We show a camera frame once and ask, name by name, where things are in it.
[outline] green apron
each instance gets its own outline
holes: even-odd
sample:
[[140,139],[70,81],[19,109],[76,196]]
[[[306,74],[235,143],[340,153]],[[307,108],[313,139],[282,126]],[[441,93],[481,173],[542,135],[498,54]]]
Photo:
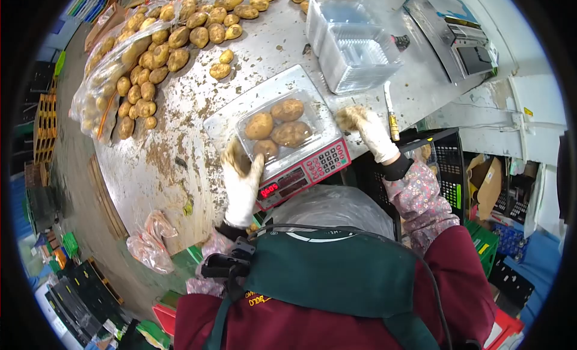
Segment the green apron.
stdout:
[[[338,314],[382,318],[405,350],[439,346],[413,313],[414,255],[399,245],[343,230],[267,232],[251,242],[256,251],[243,289],[286,303]],[[203,349],[220,350],[225,297]]]

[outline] black wristband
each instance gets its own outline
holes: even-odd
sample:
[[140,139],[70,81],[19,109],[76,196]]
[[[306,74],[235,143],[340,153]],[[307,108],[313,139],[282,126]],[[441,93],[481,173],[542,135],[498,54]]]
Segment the black wristband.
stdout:
[[219,227],[216,230],[221,234],[226,236],[231,241],[236,241],[237,238],[240,236],[242,238],[247,238],[248,234],[246,233],[246,229],[240,229],[238,227],[231,226],[226,222],[222,221]]
[[415,161],[411,158],[407,158],[405,154],[401,153],[400,157],[390,165],[383,165],[383,174],[387,181],[397,181],[402,179],[407,173],[408,168]]

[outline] stainless steel table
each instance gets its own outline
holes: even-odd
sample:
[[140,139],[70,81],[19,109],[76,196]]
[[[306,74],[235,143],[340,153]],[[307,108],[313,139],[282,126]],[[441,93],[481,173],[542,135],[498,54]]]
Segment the stainless steel table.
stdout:
[[[415,22],[404,10],[397,10],[403,1],[382,2],[382,15],[390,16],[391,34],[407,34],[411,41],[401,54],[405,65],[391,78],[400,130],[481,82],[480,77],[449,82]],[[137,120],[132,138],[120,141],[115,130],[110,145],[95,142],[108,191],[129,232],[142,226],[151,210],[160,209],[179,232],[176,238],[166,239],[170,253],[208,238],[213,225],[222,219],[226,194],[218,153],[203,130],[203,121],[239,94],[295,64],[305,68],[333,113],[347,105],[363,104],[387,123],[382,87],[343,96],[328,90],[317,58],[312,52],[303,54],[308,43],[305,21],[298,4],[274,0],[258,18],[241,20],[241,37],[220,45],[210,43],[202,50],[190,45],[189,63],[157,88],[157,129],[147,132]],[[218,82],[208,70],[226,48],[235,54],[233,71]],[[352,158],[367,151],[358,133],[347,134],[346,140]],[[176,157],[183,159],[188,169],[177,165]]]

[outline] dirty glove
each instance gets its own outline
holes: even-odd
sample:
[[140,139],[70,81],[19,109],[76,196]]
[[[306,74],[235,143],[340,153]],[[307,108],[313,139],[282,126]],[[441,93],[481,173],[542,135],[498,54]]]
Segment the dirty glove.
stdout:
[[358,130],[377,163],[392,159],[399,153],[379,116],[361,105],[339,109],[336,122],[341,130]]
[[264,156],[258,154],[251,165],[240,142],[234,137],[220,159],[228,197],[224,220],[231,226],[247,228],[252,223],[252,210],[263,174]]

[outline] blue crate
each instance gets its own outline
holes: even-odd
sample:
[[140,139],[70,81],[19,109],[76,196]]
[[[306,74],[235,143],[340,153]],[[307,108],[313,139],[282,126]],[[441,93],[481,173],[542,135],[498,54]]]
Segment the blue crate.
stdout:
[[493,224],[493,233],[499,236],[497,252],[510,256],[517,263],[523,263],[531,238],[524,238],[523,231],[502,224]]

